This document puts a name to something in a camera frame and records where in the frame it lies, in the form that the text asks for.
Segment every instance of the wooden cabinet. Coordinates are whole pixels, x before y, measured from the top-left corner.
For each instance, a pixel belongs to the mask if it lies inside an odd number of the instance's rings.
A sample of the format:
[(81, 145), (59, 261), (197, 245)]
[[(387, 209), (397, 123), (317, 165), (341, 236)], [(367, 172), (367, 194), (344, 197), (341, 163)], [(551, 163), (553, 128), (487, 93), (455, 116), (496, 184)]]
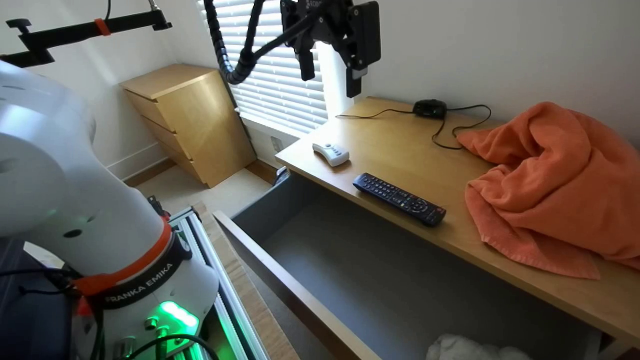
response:
[(177, 64), (124, 90), (166, 154), (203, 184), (216, 186), (256, 158), (218, 69)]

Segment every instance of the desk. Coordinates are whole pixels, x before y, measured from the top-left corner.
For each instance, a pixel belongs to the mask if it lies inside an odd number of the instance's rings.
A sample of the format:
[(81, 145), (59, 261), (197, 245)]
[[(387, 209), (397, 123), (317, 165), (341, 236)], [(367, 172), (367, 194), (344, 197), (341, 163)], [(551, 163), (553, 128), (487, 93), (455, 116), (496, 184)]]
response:
[[(376, 113), (387, 108), (410, 109), (408, 103), (364, 98), (349, 113)], [(450, 116), (450, 123), (475, 121)], [(349, 197), (350, 202), (395, 222), (455, 255), (510, 281), (516, 287), (613, 333), (640, 346), (640, 273), (619, 264), (600, 261), (603, 280), (572, 280), (521, 266), (485, 245), (464, 204), (469, 179), (491, 165), (469, 152), (442, 150), (431, 135), (441, 123), (412, 113), (384, 111), (373, 119), (337, 117), (278, 154), (292, 172)], [(328, 167), (312, 152), (314, 139), (331, 139), (350, 150), (350, 161)], [(352, 179), (360, 172), (376, 173), (416, 195), (448, 209), (445, 222), (427, 227), (420, 222), (363, 195)]]

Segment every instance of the cable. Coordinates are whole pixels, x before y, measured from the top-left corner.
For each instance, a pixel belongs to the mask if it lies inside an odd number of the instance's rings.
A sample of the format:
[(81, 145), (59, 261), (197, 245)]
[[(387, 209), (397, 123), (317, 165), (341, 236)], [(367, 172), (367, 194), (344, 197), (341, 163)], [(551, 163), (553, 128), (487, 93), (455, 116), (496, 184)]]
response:
[(148, 348), (159, 346), (159, 344), (162, 344), (166, 340), (174, 340), (174, 337), (186, 337), (186, 340), (198, 341), (213, 360), (218, 360), (216, 352), (203, 337), (192, 335), (192, 333), (169, 333), (169, 335), (162, 335), (162, 337), (155, 337), (155, 340), (147, 341), (145, 346), (141, 346), (131, 355), (127, 355), (127, 360), (133, 360), (133, 357), (141, 355), (142, 352), (147, 352)]
[(269, 53), (271, 49), (290, 41), (299, 34), (302, 34), (308, 28), (312, 28), (321, 19), (321, 14), (332, 3), (332, 1), (323, 1), (318, 8), (307, 11), (286, 32), (283, 32), (275, 39), (267, 41), (261, 49), (253, 52), (250, 45), (255, 43), (256, 23), (259, 23), (259, 16), (261, 16), (261, 10), (262, 10), (262, 1), (264, 0), (256, 0), (255, 1), (253, 14), (250, 14), (249, 32), (247, 32), (247, 39), (245, 39), (245, 48), (240, 49), (240, 60), (238, 60), (236, 65), (233, 65), (233, 62), (229, 58), (229, 52), (227, 52), (227, 43), (224, 43), (223, 32), (220, 32), (216, 5), (215, 5), (213, 0), (204, 0), (207, 21), (208, 21), (210, 37), (215, 41), (216, 60), (220, 64), (224, 79), (229, 79), (230, 83), (240, 83), (245, 78), (249, 78), (249, 73), (255, 69), (256, 62), (264, 53)]
[(107, 0), (107, 14), (104, 19), (109, 19), (113, 16), (113, 0)]
[[(477, 128), (477, 125), (489, 121), (494, 116), (494, 111), (493, 111), (493, 108), (489, 103), (472, 103), (472, 106), (463, 106), (463, 108), (448, 108), (448, 111), (467, 111), (467, 109), (475, 109), (475, 108), (485, 108), (487, 116), (483, 119), (475, 121), (475, 123), (453, 128), (453, 135), (455, 137), (459, 135), (461, 129), (471, 129), (471, 128)], [(446, 125), (446, 117), (441, 121), (441, 128), (432, 133), (432, 142), (436, 145), (441, 145), (441, 147), (446, 147), (446, 150), (464, 150), (463, 145), (450, 145), (450, 144), (442, 144), (439, 139), (439, 135), (445, 129), (445, 125)]]
[(61, 292), (61, 290), (39, 290), (39, 287), (24, 287), (18, 285), (21, 294), (44, 294), (44, 295), (59, 295), (59, 294), (69, 294), (69, 292)]
[(17, 273), (73, 273), (71, 269), (65, 268), (18, 268), (18, 269), (7, 269), (0, 272), (0, 276), (17, 276)]
[(363, 117), (363, 119), (369, 119), (369, 117), (378, 117), (378, 116), (382, 116), (384, 111), (415, 113), (415, 111), (410, 111), (410, 109), (384, 108), (384, 109), (380, 109), (380, 111), (376, 111), (376, 113), (370, 113), (370, 116), (341, 113), (339, 117)]
[(94, 317), (96, 317), (96, 340), (94, 340), (94, 348), (93, 348), (93, 355), (90, 360), (102, 360), (104, 357), (104, 320), (102, 320), (102, 310), (94, 310)]

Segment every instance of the window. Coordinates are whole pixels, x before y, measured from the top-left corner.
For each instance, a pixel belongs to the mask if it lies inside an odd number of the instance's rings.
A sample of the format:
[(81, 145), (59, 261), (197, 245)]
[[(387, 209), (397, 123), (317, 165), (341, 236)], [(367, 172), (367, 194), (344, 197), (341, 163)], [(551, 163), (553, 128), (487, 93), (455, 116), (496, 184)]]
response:
[[(236, 64), (245, 45), (253, 0), (215, 0), (220, 32), (230, 62)], [(280, 1), (262, 5), (255, 49), (283, 34)], [(262, 55), (255, 72), (238, 85), (230, 85), (243, 117), (267, 123), (275, 129), (302, 135), (326, 121), (325, 83), (318, 53), (314, 49), (317, 78), (302, 81), (292, 48), (280, 45)]]

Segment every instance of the white wall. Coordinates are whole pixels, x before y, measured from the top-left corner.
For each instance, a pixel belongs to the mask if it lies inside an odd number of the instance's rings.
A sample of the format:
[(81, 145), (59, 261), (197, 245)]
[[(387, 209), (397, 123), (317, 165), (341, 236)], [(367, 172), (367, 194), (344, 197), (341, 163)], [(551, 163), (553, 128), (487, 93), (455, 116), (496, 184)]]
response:
[(370, 93), (489, 102), (498, 117), (553, 100), (640, 145), (640, 1), (380, 0), (380, 11)]
[[(107, 0), (0, 0), (0, 53), (23, 52), (18, 30), (4, 26), (9, 18), (29, 18), (31, 30), (47, 30), (102, 18)], [(115, 0), (113, 16), (147, 11), (147, 0)], [(151, 131), (121, 91), (121, 81), (162, 67), (177, 60), (162, 32), (141, 28), (109, 37), (93, 37), (53, 49), (57, 62), (35, 65), (47, 78), (62, 81), (83, 96), (96, 116), (94, 150), (117, 176), (166, 158)]]
[(198, 0), (160, 0), (159, 5), (174, 28), (166, 34), (174, 55), (184, 64), (218, 67), (216, 52)]

